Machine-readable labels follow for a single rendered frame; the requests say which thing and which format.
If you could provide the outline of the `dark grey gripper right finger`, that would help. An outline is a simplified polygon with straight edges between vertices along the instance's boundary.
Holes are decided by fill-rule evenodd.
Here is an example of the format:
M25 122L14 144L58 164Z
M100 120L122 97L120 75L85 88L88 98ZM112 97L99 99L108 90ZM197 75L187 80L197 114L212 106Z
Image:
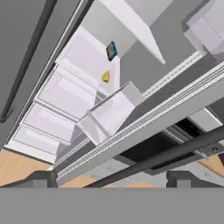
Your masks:
M197 178L189 171L168 171L167 188L222 188L222 185Z

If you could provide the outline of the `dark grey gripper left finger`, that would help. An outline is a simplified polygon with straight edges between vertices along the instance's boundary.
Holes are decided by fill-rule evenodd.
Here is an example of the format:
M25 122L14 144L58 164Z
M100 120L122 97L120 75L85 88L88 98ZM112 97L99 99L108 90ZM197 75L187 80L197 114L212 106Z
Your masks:
M57 177L56 171L34 171L24 179L2 185L2 188L57 188Z

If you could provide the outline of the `white fridge drawer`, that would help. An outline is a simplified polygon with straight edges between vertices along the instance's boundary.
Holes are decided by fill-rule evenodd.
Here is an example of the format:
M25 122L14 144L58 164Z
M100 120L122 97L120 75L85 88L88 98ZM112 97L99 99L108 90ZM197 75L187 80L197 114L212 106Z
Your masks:
M72 142L75 123L37 103L33 103L27 110L21 124L64 144Z
M10 150L23 153L26 156L54 164L57 155L68 146L68 143L45 135L35 129L19 125L8 143L4 146Z
M55 62L105 95L120 87L120 58L108 60L106 46L80 26L66 43ZM102 75L110 71L108 83Z
M61 66L56 66L35 96L38 102L79 121L99 100L97 91Z

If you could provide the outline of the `grey fridge door with bins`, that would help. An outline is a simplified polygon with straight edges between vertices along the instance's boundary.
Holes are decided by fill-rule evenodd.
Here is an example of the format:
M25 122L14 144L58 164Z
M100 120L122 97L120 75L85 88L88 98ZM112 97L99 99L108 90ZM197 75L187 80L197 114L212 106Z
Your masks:
M224 96L224 57L194 53L143 93L145 100L99 145L84 135L52 167L57 183L101 165Z

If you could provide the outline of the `clear fridge door bin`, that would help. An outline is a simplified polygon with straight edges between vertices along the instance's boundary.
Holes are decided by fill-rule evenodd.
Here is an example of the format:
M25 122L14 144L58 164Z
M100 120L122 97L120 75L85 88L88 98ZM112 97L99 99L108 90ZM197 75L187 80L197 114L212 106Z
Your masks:
M202 0L181 22L193 47L203 56L224 60L224 0Z
M144 96L130 81L88 110L77 126L94 145L99 145L112 137L144 100Z

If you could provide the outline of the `white fridge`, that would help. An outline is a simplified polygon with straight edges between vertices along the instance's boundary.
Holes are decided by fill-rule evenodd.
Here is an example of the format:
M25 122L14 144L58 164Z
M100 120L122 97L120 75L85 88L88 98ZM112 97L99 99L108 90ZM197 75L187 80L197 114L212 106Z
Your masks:
M127 0L127 4L132 8L140 6L142 8L140 13L145 15L151 10L150 1ZM99 0L94 1L81 24L85 30L95 36L106 47L111 41L115 42L116 56L120 58L119 88L131 81L143 93L174 67L181 64L194 51L193 45L183 33L181 22L202 0L155 1L159 4L160 10L156 18L149 23L149 26L165 60L164 64L161 64ZM99 97L95 105L110 96L110 94L105 95L96 88L94 89ZM50 109L35 102L35 97L31 105L33 103ZM64 117L75 123L72 142L66 147L68 148L71 144L74 144L76 138L87 135L77 126L78 121Z

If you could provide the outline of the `yellow lemon wedge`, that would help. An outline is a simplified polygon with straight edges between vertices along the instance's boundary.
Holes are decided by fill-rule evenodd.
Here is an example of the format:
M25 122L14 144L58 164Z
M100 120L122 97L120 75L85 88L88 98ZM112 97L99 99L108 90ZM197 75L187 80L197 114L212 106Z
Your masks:
M108 83L110 79L110 71L106 71L102 76L101 79L103 82Z

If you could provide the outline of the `white fridge shelf board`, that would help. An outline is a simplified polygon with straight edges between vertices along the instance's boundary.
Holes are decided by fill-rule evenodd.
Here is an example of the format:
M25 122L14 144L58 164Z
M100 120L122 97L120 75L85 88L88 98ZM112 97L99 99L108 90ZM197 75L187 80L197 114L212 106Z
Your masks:
M136 39L161 63L165 60L158 48L150 27L124 0L99 0L135 37Z

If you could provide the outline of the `colourful food packet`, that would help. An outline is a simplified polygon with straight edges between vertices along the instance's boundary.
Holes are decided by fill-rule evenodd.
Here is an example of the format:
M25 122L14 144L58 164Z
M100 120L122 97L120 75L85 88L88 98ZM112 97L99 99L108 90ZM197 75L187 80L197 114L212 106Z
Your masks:
M113 58L117 55L116 44L114 41L111 41L106 47L106 53L109 61L112 61Z

